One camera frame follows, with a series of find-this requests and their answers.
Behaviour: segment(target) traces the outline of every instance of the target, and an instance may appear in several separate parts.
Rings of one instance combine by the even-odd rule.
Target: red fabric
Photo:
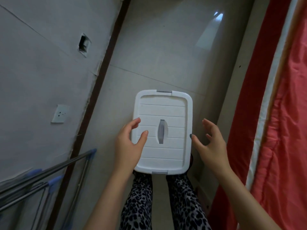
[[[251,193],[282,229],[307,229],[307,8],[282,72]]]
[[[232,169],[244,184],[268,74],[290,2],[270,0],[237,102],[227,151]],[[213,230],[237,228],[237,221],[221,187],[213,200],[208,220]]]

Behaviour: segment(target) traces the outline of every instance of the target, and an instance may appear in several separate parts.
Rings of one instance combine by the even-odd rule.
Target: white plastic lid
[[[182,174],[190,164],[193,102],[183,92],[143,90],[135,98],[133,118],[141,118],[132,130],[137,143],[148,130],[147,142],[135,170],[147,174]]]

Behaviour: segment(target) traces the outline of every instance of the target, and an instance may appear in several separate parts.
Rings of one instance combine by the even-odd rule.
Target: forearm
[[[126,176],[119,173],[111,175],[84,230],[115,229],[127,180]]]
[[[241,229],[280,230],[232,170],[221,176],[219,181],[228,196]]]

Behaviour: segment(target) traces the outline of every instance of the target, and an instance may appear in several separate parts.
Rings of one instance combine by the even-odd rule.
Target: leopard print pants
[[[134,171],[135,178],[121,215],[120,230],[151,230],[153,184],[151,174]],[[167,175],[175,230],[211,230],[186,174]]]

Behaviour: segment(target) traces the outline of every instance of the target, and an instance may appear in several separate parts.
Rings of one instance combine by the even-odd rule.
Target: hand
[[[202,124],[204,129],[212,135],[206,134],[210,143],[204,146],[196,135],[192,135],[192,144],[199,152],[205,165],[219,178],[232,171],[228,161],[226,143],[217,125],[206,119],[203,119]]]
[[[137,144],[133,144],[129,139],[131,130],[137,128],[140,122],[141,119],[137,118],[125,124],[119,131],[115,142],[115,163],[113,172],[120,173],[121,176],[127,176],[127,178],[132,174],[133,169],[140,160],[143,147],[147,141],[148,131],[144,131],[141,134]]]

